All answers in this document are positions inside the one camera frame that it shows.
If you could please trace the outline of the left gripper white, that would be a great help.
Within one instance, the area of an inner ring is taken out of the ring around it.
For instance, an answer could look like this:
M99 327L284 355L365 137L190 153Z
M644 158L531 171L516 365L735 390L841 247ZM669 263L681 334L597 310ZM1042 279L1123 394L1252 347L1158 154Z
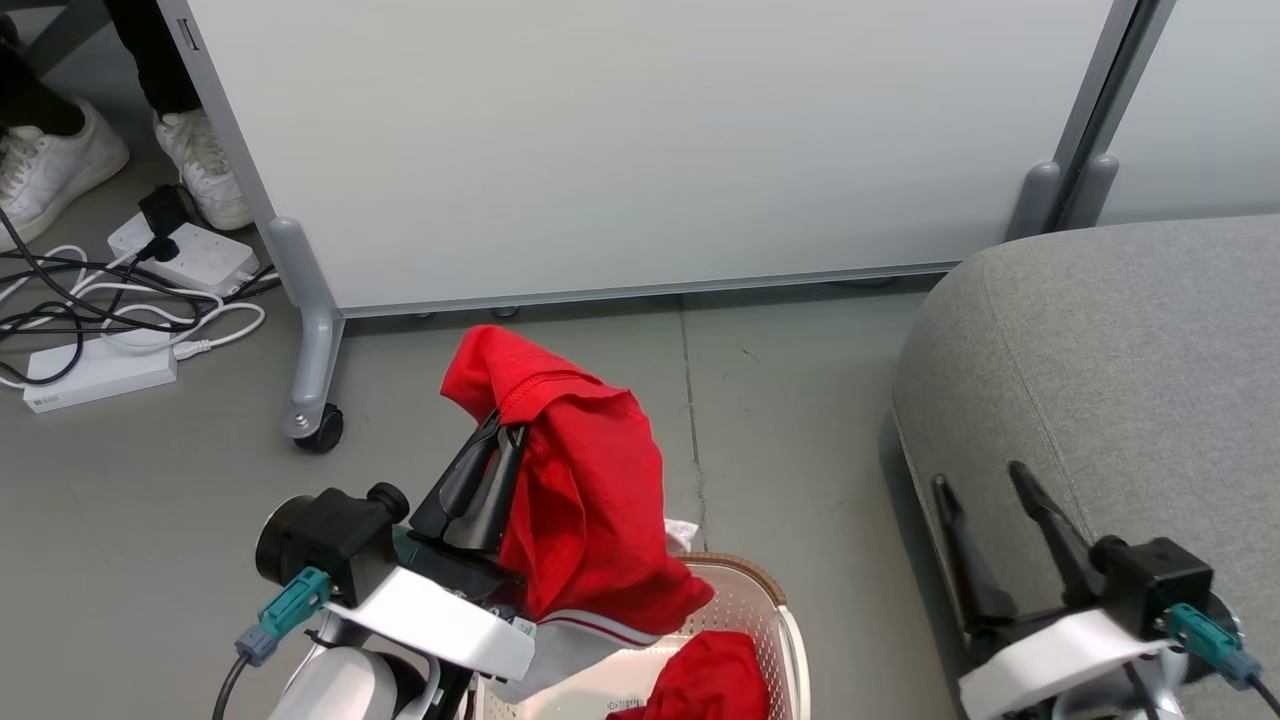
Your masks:
M527 584L489 556L500 551L527 438L526 425L503 427L490 413L408 519L410 530L393 530L397 566L360 603L332 600L329 611L419 655L522 679L536 634Z

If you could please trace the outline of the grey fabric sofa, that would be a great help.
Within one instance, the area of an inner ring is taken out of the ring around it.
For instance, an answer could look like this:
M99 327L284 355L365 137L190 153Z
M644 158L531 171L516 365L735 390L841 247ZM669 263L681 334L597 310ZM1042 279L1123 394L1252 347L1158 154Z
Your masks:
M978 252L915 316L881 447L956 710L974 661L933 479L1021 611L1062 602L1012 461L1088 541L1167 537L1203 559L1280 696L1280 213Z

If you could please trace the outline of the narrow white partition panel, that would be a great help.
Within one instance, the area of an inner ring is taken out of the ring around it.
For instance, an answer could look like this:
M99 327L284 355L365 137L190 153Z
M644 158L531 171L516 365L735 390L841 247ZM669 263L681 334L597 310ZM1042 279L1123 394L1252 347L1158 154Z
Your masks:
M1120 161L1097 225L1280 213L1280 0L1140 10L1078 168Z

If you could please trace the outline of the large white partition panel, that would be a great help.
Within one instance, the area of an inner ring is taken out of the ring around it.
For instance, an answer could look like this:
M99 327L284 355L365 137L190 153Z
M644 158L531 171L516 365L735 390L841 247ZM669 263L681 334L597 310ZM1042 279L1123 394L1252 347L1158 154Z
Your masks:
M160 0L300 297L351 316L937 272L1115 0Z

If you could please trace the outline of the grey metal desk leg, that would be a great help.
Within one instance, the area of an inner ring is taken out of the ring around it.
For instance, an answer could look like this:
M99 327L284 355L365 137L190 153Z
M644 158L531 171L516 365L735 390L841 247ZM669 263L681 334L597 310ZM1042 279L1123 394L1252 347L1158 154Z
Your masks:
M29 42L19 40L9 15L46 8L59 13ZM0 38L17 38L22 56L41 78L110 23L102 0L0 0Z

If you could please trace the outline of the long white power strip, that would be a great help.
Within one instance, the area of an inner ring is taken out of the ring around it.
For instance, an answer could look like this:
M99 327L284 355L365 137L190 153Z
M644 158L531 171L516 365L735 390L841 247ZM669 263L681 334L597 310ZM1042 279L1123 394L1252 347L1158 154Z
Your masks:
M33 413L50 413L177 379L177 359L166 346L169 333L137 329L109 340L87 340L69 373L46 386L28 386L22 397Z

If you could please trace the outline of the cream perforated laundry basket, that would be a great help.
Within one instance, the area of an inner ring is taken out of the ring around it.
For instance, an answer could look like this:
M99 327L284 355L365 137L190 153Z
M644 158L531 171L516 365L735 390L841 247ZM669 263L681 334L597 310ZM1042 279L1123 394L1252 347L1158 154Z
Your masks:
M517 696L498 680L475 680L456 720L605 720L646 703L662 670L692 638L735 632L751 638L768 720L810 720L803 635L781 587L759 566L724 553L684 553L690 573L714 592L667 635L637 635L590 612L558 612L532 629L535 655Z

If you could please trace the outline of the grey partition foot post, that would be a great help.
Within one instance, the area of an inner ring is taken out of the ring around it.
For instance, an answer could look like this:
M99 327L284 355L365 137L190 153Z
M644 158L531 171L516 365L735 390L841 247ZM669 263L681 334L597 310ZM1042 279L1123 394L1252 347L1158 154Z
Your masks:
M1056 229L1096 227L1119 169L1120 161L1111 154L1100 154L1088 160L1075 178Z
M1044 231L1060 178L1061 168L1056 161L1043 161L1028 170L1007 224L1005 242L1041 234Z

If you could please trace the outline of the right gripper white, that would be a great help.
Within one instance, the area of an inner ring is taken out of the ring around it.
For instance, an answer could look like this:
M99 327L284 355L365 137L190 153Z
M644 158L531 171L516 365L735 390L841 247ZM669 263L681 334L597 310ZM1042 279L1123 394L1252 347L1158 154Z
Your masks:
M1024 514L1050 550L1064 605L1096 603L1103 575L1091 564L1091 546L1028 465L1011 461L1007 473ZM975 634L1011 624L1016 605L980 556L947 478L936 475L932 489L963 629ZM1119 720L1183 720L1181 684L1183 655L1171 641L1140 641L1096 609L1001 650L963 676L959 689L968 720L1007 720L1023 710L1046 710L1050 720L1087 720L1107 711Z

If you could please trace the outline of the white power strip with plug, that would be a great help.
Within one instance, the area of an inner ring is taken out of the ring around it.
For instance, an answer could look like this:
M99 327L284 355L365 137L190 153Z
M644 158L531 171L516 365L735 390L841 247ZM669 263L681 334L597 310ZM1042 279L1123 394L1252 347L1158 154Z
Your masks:
M138 268L184 290L229 297L256 277L261 263L246 243L191 223L173 232L175 256L141 261Z

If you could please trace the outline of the grey partition leg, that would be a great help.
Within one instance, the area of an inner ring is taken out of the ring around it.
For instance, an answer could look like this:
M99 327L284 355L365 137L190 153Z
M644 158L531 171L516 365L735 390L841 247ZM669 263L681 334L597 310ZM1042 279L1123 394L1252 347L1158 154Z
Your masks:
M337 368L346 319L306 237L294 219L275 217L268 223L268 249L285 293L300 313L300 354L285 414L285 437L307 436L325 406Z

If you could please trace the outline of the red and white garment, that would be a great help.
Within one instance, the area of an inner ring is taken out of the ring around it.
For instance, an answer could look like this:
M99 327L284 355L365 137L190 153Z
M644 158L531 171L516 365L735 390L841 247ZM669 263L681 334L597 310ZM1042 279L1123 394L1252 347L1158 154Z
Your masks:
M475 421L527 427L498 557L527 583L527 618L590 612L667 635L714 594L681 560L694 524L666 515L666 469L631 389L498 325L468 329L442 393ZM768 720L750 637L705 632L667 662L646 703L605 720Z

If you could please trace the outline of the black trouser leg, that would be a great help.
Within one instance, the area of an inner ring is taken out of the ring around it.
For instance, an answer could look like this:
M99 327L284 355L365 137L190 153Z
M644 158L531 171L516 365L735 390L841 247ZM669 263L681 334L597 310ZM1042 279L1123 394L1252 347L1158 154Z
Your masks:
M157 0L102 0L134 59L140 87L160 117L202 108Z
M86 126L81 108L47 87L22 56L17 27L0 13L0 138L18 127L72 137Z

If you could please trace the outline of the black plug adapter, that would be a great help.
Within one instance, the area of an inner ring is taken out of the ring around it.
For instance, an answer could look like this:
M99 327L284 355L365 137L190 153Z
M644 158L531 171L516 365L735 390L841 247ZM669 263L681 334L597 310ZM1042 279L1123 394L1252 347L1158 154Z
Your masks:
M187 193L179 184L164 184L140 200L140 211L151 240L137 252L137 261L169 263L180 249L174 236L193 220Z

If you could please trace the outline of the black caster wheel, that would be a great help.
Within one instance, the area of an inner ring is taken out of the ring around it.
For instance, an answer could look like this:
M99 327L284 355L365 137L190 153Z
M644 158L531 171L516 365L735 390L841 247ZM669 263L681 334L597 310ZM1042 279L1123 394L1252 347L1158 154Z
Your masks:
M344 429L346 418L343 411L334 404L325 404L314 432L307 436L296 437L292 442L298 450L306 454L324 455L339 445Z

